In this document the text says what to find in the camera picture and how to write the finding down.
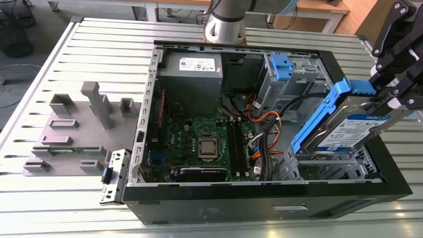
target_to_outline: gray 3d-printed holder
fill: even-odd
[[[132,148],[141,104],[132,98],[109,102],[96,82],[83,83],[81,91],[89,102],[73,102],[66,94],[50,100],[53,112],[23,165],[25,176],[101,175],[110,152]]]

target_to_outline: green circuit board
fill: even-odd
[[[253,131],[252,123],[241,122],[240,129],[245,145],[248,135]],[[202,136],[212,137],[217,141],[217,158],[208,161],[198,158],[198,139]],[[228,147],[225,119],[169,119],[165,125],[164,144],[157,146],[157,143],[152,143],[148,147],[152,177],[156,182],[172,182],[170,168],[216,167],[228,170],[226,181],[250,181],[253,179],[249,176],[250,171],[249,174],[232,175]],[[246,153],[244,159],[246,169],[250,170]]]

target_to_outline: hard drive label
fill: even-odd
[[[381,125],[390,116],[352,114],[337,125],[317,145],[318,151],[342,151],[353,147],[369,134],[369,129]]]

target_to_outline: ram slot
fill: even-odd
[[[233,124],[233,132],[234,132],[234,143],[236,143],[236,159],[238,163],[238,170],[241,176],[249,176],[248,170],[246,170],[246,161],[245,161],[245,150],[244,150],[244,136],[242,131],[240,128],[240,122],[234,122]]]
[[[228,139],[228,147],[229,147],[229,164],[230,164],[230,174],[234,176],[240,176],[238,171],[238,160],[237,160],[237,154],[236,154],[236,143],[234,143],[234,127],[233,122],[226,122],[226,139]]]

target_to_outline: floor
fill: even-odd
[[[132,8],[126,6],[102,6],[97,4],[59,3],[59,11],[51,12],[45,0],[31,0],[31,13],[35,18],[35,25],[26,28],[26,34],[33,44],[33,53],[19,59],[10,59],[0,52],[0,68],[10,64],[34,64],[42,66],[42,63],[54,47],[55,41],[74,15],[96,18],[109,18],[121,20],[133,20]],[[194,16],[198,11],[180,10],[172,12],[174,17],[166,17],[164,9],[158,10],[158,20],[162,22],[182,21],[182,23],[194,24]],[[248,14],[245,16],[245,26],[266,28],[262,15]],[[15,103],[22,97],[38,69],[31,66],[14,66],[0,71],[0,76],[6,79],[6,85],[0,86],[0,130],[13,113],[15,105],[2,108]]]

